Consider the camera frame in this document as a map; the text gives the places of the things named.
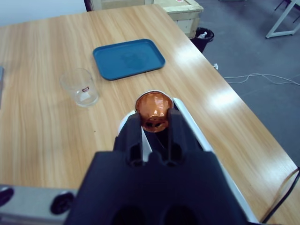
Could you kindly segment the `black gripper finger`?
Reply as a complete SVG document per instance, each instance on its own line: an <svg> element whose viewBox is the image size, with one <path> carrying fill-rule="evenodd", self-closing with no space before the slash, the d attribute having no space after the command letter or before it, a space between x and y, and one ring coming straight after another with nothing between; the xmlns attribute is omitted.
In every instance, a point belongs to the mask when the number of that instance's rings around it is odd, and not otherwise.
<svg viewBox="0 0 300 225"><path fill-rule="evenodd" d="M141 120L138 113L133 112L124 120L123 127L114 141L114 151L123 152L129 166L143 165Z"/></svg>
<svg viewBox="0 0 300 225"><path fill-rule="evenodd" d="M168 110L168 151L167 166L205 164L206 153L199 144L194 132L176 109Z"/></svg>

